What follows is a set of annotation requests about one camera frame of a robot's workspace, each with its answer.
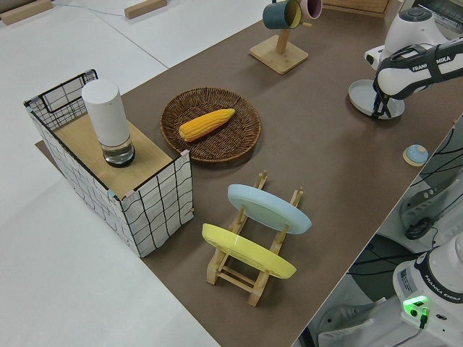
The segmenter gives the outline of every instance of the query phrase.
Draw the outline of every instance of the plate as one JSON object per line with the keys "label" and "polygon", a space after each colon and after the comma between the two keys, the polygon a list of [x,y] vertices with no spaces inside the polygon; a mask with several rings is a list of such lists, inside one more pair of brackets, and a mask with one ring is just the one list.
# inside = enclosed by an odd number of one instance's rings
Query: plate
{"label": "plate", "polygon": [[290,262],[269,249],[218,226],[203,224],[203,238],[233,258],[274,277],[290,278],[296,272]]}
{"label": "plate", "polygon": [[[179,134],[183,123],[221,108],[234,108],[235,113],[224,125],[193,142]],[[251,103],[229,90],[202,87],[188,90],[165,107],[160,119],[161,133],[178,153],[190,151],[193,160],[225,163],[251,152],[260,135],[260,117]]]}
{"label": "plate", "polygon": [[[376,92],[373,89],[372,80],[360,80],[352,83],[349,87],[349,99],[352,105],[360,112],[371,116],[373,113],[373,104],[375,102]],[[404,113],[405,104],[403,100],[389,99],[389,111],[392,118],[398,117]],[[379,116],[379,119],[392,119],[386,114]]]}
{"label": "plate", "polygon": [[245,207],[245,215],[269,228],[282,231],[288,225],[288,234],[303,234],[312,221],[297,207],[263,190],[232,184],[228,198],[237,209]]}

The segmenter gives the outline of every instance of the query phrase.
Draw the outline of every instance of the yellow plate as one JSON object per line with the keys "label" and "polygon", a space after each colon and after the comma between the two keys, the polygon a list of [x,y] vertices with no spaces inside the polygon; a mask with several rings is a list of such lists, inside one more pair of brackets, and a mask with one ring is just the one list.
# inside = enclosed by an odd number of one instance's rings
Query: yellow plate
{"label": "yellow plate", "polygon": [[282,257],[231,231],[203,224],[203,238],[215,248],[278,278],[290,278],[296,268]]}

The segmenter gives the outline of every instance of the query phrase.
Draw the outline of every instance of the brown mat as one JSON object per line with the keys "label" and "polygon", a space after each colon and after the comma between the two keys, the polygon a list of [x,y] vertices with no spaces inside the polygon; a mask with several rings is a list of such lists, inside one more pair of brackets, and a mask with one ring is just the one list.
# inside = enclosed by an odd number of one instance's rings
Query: brown mat
{"label": "brown mat", "polygon": [[[349,85],[373,78],[363,54],[383,43],[389,20],[324,11],[312,28],[291,32],[289,42],[309,57],[285,75],[248,53],[275,35],[259,22],[122,96],[129,120],[169,155],[175,152],[158,120],[185,90],[229,89],[260,114],[250,160],[225,168],[194,164],[195,218],[143,259],[222,346],[290,346],[418,174],[403,150],[419,143],[433,152],[462,112],[461,79],[406,99],[404,114],[390,121],[373,121],[351,105]],[[297,272],[271,278],[252,307],[236,286],[206,283],[213,247],[201,226],[228,227],[236,210],[227,187],[252,185],[263,169],[266,191],[285,200],[304,187],[299,207],[313,227],[287,236],[280,255]],[[249,220],[242,235],[269,247],[274,233]]]}

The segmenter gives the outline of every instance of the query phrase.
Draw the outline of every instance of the wicker basket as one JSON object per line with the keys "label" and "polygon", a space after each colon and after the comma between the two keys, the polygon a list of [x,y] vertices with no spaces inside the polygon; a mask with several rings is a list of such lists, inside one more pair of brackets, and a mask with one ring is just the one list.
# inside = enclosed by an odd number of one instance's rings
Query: wicker basket
{"label": "wicker basket", "polygon": [[[235,109],[223,126],[193,142],[180,137],[183,123],[220,108]],[[178,95],[164,109],[160,123],[167,143],[179,153],[189,150],[191,159],[204,163],[238,159],[253,149],[260,135],[260,117],[254,107],[240,95],[221,88],[203,87]]]}

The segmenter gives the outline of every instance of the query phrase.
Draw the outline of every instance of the yellow corn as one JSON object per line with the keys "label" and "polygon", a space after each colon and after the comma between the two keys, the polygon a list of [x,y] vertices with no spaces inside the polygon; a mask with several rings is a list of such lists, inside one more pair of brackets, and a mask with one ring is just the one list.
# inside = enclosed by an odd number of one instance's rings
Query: yellow corn
{"label": "yellow corn", "polygon": [[234,108],[222,108],[196,117],[179,128],[180,136],[186,142],[195,141],[225,124],[234,114]]}

